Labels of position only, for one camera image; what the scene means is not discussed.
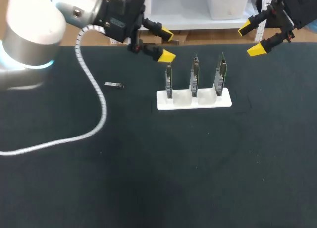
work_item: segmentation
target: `black mat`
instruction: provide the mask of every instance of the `black mat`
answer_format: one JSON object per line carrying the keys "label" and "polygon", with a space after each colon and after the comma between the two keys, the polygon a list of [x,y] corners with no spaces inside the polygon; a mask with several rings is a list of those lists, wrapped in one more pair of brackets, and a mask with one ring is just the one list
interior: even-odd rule
{"label": "black mat", "polygon": [[[223,51],[227,109],[157,111],[165,67],[122,47],[85,47],[108,114],[87,140],[0,157],[1,228],[316,228],[317,44],[184,46],[174,88],[211,85]],[[14,150],[94,127],[99,101],[73,48],[47,83],[0,93],[0,148]]]}

